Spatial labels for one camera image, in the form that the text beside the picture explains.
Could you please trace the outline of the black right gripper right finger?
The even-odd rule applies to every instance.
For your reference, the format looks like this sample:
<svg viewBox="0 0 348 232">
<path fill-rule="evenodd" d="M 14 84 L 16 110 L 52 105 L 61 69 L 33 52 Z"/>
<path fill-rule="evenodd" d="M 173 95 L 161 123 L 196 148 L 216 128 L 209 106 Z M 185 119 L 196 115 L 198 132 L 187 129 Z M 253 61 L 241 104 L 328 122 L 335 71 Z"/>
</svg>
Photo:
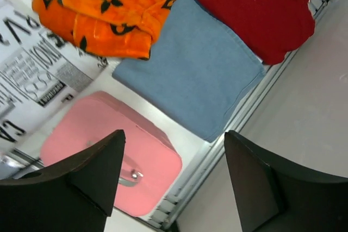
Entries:
<svg viewBox="0 0 348 232">
<path fill-rule="evenodd" d="M 347 231 L 347 178 L 299 165 L 232 130 L 224 148 L 243 231 Z"/>
</svg>

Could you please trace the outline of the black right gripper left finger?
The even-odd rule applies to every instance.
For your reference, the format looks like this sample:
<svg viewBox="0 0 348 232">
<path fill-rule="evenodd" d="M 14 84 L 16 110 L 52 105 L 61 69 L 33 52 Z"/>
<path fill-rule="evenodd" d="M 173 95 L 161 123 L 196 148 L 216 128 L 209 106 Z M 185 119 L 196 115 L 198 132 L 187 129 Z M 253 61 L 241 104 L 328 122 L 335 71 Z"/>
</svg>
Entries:
<svg viewBox="0 0 348 232">
<path fill-rule="evenodd" d="M 1 231 L 103 231 L 125 143 L 125 132 L 116 130 L 55 164 L 1 180 Z"/>
</svg>

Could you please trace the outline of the pink cosmetic case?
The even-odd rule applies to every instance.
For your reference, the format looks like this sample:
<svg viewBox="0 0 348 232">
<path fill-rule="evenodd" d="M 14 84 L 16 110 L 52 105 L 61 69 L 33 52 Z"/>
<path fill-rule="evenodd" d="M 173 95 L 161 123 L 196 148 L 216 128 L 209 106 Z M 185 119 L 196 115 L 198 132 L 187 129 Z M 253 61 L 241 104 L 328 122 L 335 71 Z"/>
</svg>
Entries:
<svg viewBox="0 0 348 232">
<path fill-rule="evenodd" d="M 110 94 L 97 91 L 77 101 L 42 145 L 40 158 L 52 165 L 119 129 L 126 144 L 114 205 L 145 216 L 178 177 L 182 159 L 163 131 Z"/>
</svg>

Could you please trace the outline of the newspaper print garment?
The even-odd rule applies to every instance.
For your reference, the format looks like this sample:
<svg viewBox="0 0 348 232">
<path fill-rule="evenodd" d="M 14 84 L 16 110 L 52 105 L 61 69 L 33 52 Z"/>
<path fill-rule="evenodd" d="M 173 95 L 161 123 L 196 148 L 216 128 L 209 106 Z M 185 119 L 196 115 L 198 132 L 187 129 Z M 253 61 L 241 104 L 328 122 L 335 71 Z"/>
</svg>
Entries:
<svg viewBox="0 0 348 232">
<path fill-rule="evenodd" d="M 44 27 L 21 0 L 1 0 L 1 153 L 69 104 L 107 64 Z"/>
</svg>

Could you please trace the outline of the red garment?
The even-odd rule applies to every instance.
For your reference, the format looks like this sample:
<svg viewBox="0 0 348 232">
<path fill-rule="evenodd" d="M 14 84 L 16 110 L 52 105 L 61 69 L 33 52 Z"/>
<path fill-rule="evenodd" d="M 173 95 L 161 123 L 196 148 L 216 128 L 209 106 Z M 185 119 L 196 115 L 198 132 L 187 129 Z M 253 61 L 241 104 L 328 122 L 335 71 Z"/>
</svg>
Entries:
<svg viewBox="0 0 348 232">
<path fill-rule="evenodd" d="M 265 64 L 282 62 L 315 31 L 309 0 L 198 0 Z"/>
</svg>

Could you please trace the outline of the orange patterned plush garment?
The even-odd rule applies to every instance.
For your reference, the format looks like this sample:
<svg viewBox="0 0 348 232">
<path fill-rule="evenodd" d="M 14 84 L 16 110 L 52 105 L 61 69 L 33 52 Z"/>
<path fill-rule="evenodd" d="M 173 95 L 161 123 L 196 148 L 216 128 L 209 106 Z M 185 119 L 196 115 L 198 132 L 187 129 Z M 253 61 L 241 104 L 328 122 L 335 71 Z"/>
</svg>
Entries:
<svg viewBox="0 0 348 232">
<path fill-rule="evenodd" d="M 33 0 L 40 22 L 83 51 L 148 60 L 176 0 Z"/>
</svg>

